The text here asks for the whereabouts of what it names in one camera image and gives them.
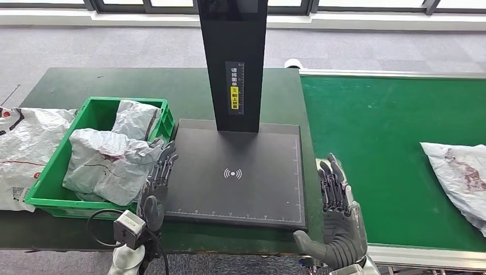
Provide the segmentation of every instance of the robot finger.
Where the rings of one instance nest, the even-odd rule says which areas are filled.
[[[324,175],[331,175],[331,169],[325,162],[319,162],[319,166],[324,171]]]

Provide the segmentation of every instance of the cable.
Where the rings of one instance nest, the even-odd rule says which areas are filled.
[[[164,250],[162,250],[162,258],[164,258],[164,265],[165,265],[165,268],[166,268],[166,275],[168,275],[168,260],[167,260],[167,255],[164,252]]]
[[[161,241],[160,241],[159,237],[157,237],[157,235],[155,235],[155,233],[152,232],[152,231],[150,231],[150,230],[148,230],[147,232],[149,233],[150,237],[152,237],[152,239],[154,241],[159,242],[160,250],[162,252],[162,258],[164,259],[164,266],[165,266],[166,275],[169,275],[168,274],[168,259],[167,259],[167,255],[164,252],[164,250],[162,249],[162,244],[161,244]]]
[[[109,248],[120,248],[122,246],[125,245],[125,243],[119,243],[119,244],[110,244],[110,243],[105,243],[105,242],[102,242],[100,241],[98,238],[96,238],[95,234],[93,233],[93,231],[91,230],[91,228],[89,228],[89,223],[96,217],[98,216],[99,214],[102,214],[102,213],[118,213],[120,215],[123,214],[123,211],[121,210],[116,210],[116,209],[101,209],[101,210],[98,210],[96,212],[94,212],[89,218],[88,220],[86,221],[86,231],[88,232],[89,236],[94,239],[97,243],[103,245],[103,246],[106,246],[106,247],[109,247]]]

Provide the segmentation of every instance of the silver plastic bag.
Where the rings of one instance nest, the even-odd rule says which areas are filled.
[[[23,202],[74,120],[76,110],[0,107],[0,210]]]
[[[162,145],[160,139],[149,143],[93,129],[75,130],[69,141],[72,154],[62,185],[122,206],[136,200]]]
[[[486,237],[486,146],[420,144],[450,201]]]
[[[112,132],[147,141],[160,118],[160,108],[132,100],[120,100]]]

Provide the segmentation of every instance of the dark green table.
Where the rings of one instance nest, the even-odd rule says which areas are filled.
[[[322,239],[319,183],[298,70],[264,72],[261,122],[301,126],[309,234]],[[80,108],[89,96],[167,99],[174,119],[214,119],[206,69],[49,69],[22,107]],[[41,210],[0,213],[0,247],[100,249],[85,232],[84,220],[53,218]],[[97,221],[100,238],[110,239],[112,223]],[[295,253],[292,233],[276,229],[193,223],[164,223],[163,245],[170,252],[237,254]]]
[[[446,197],[419,144],[485,143],[486,80],[475,77],[307,70],[299,79],[295,70],[265,70],[262,122],[302,127],[311,237],[319,240],[322,228],[314,157],[332,151],[362,205],[376,261],[486,270],[486,238]],[[78,108],[88,96],[164,97],[176,119],[214,118],[205,69],[54,68],[22,106]],[[83,220],[36,211],[0,213],[0,222],[3,248],[100,248]],[[109,222],[96,226],[110,236]],[[163,230],[165,247],[175,252],[296,252],[291,234],[278,230],[188,223]]]

